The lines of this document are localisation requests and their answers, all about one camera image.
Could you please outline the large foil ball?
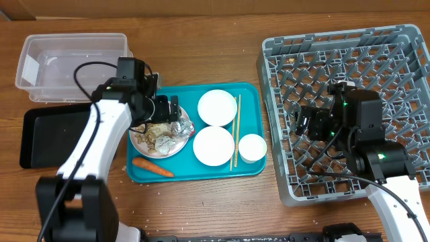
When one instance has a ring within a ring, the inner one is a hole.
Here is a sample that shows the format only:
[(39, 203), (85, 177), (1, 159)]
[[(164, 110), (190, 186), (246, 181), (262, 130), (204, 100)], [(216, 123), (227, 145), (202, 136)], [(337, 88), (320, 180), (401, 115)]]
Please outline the large foil ball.
[(189, 138), (194, 135), (194, 123), (188, 118), (180, 118), (171, 123), (171, 133), (176, 138)]

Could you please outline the white cup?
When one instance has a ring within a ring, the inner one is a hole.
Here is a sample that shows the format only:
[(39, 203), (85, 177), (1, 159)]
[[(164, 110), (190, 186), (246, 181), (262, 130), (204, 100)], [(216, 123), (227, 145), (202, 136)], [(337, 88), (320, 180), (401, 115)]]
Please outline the white cup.
[(258, 134), (247, 134), (239, 141), (239, 155), (245, 163), (256, 163), (266, 156), (267, 145)]

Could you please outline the small foil ball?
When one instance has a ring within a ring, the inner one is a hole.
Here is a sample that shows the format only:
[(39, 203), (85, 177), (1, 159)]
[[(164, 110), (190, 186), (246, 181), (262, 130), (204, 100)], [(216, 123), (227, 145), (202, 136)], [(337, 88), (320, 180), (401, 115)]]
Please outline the small foil ball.
[(170, 136), (158, 136), (155, 140), (155, 150), (162, 155), (167, 155), (175, 145), (176, 140)]

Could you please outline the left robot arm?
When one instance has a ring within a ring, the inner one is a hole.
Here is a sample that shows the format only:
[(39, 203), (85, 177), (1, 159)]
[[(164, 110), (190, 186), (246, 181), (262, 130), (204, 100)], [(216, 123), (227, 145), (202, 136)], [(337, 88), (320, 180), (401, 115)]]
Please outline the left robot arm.
[(177, 96), (157, 95), (159, 75), (133, 57), (120, 57), (116, 76), (93, 93), (87, 124), (54, 177), (41, 177), (36, 197), (39, 241), (148, 241), (143, 229), (120, 222), (107, 181), (122, 136), (141, 124), (180, 119)]

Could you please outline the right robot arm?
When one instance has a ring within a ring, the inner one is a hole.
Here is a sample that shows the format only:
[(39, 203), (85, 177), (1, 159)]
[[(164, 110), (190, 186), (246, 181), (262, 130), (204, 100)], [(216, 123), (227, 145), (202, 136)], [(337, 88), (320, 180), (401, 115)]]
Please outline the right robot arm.
[(349, 179), (365, 184), (390, 241), (428, 241), (429, 221), (416, 171), (404, 145), (387, 140), (378, 92), (359, 89), (350, 81), (330, 84), (330, 108), (302, 106), (295, 113), (297, 135), (323, 141), (346, 159)]

